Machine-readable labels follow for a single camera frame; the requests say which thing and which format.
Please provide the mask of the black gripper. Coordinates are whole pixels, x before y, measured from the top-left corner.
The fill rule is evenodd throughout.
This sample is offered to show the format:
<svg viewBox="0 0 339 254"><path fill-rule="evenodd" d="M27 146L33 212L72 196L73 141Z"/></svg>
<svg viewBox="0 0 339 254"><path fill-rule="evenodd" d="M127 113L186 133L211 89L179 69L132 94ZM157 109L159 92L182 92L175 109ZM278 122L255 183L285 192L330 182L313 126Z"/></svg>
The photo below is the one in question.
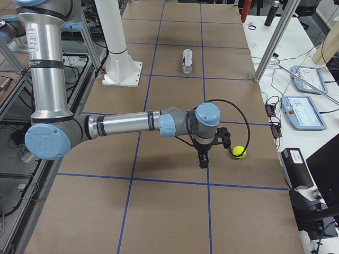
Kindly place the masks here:
<svg viewBox="0 0 339 254"><path fill-rule="evenodd" d="M231 148L231 134L226 127L216 128L215 133L208 138L194 135L193 146L198 151L199 167L201 169L207 169L209 166L208 151L212 146L223 145L224 149L233 155Z"/></svg>

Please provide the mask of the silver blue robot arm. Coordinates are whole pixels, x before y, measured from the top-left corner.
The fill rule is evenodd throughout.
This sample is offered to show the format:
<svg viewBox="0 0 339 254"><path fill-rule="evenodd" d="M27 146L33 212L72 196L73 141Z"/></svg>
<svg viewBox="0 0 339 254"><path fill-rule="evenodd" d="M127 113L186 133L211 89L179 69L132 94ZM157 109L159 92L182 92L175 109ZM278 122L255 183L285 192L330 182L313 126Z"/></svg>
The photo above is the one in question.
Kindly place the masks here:
<svg viewBox="0 0 339 254"><path fill-rule="evenodd" d="M1 16L1 40L6 44L14 41L17 47L27 48L25 25L16 15Z"/></svg>
<svg viewBox="0 0 339 254"><path fill-rule="evenodd" d="M230 133L220 128L220 110L205 102L187 112L177 108L114 116L75 116L67 107L62 28L82 28L80 1L16 1L24 23L32 73L35 111L25 145L36 157L56 160L76 145L111 134L158 131L163 137L188 135L207 168L208 151L222 144L230 153Z"/></svg>

